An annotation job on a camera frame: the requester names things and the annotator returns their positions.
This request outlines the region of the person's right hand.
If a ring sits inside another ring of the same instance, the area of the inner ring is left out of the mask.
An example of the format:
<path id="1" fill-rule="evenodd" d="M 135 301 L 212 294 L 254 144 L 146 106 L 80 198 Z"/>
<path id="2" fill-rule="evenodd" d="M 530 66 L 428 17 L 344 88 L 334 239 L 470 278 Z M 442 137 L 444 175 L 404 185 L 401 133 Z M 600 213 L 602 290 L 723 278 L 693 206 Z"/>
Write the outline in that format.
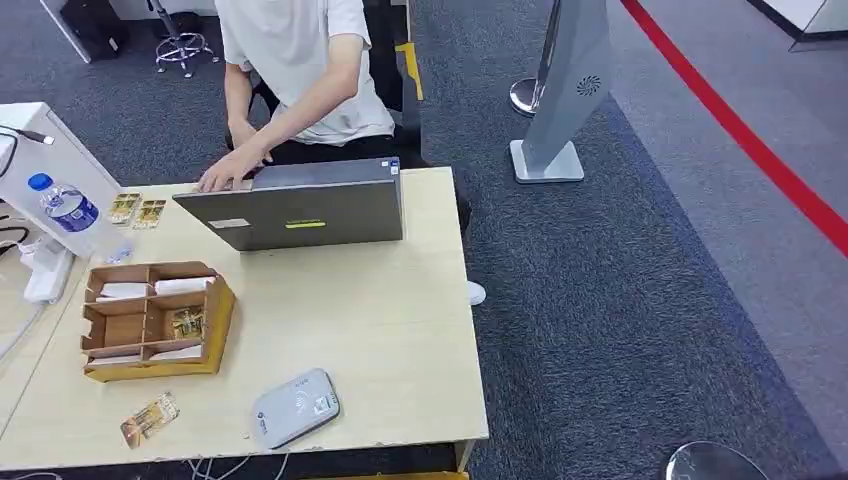
<path id="1" fill-rule="evenodd" d="M 260 129 L 254 127 L 246 119 L 231 119 L 228 121 L 229 133 L 233 150 L 244 154 L 255 154 L 263 157 L 268 151 L 264 148 L 262 138 L 256 139 Z"/>

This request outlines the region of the person's left hand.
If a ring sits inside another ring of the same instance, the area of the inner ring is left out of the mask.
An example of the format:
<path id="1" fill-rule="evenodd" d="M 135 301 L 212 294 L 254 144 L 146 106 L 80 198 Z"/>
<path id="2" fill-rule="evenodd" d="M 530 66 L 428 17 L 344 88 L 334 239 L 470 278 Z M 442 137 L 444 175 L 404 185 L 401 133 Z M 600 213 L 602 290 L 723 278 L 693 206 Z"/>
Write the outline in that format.
<path id="1" fill-rule="evenodd" d="M 238 190 L 244 178 L 260 168 L 269 157 L 270 154 L 261 148 L 256 149 L 247 144 L 237 147 L 203 173 L 196 185 L 196 191 L 209 193 L 226 189 Z"/>

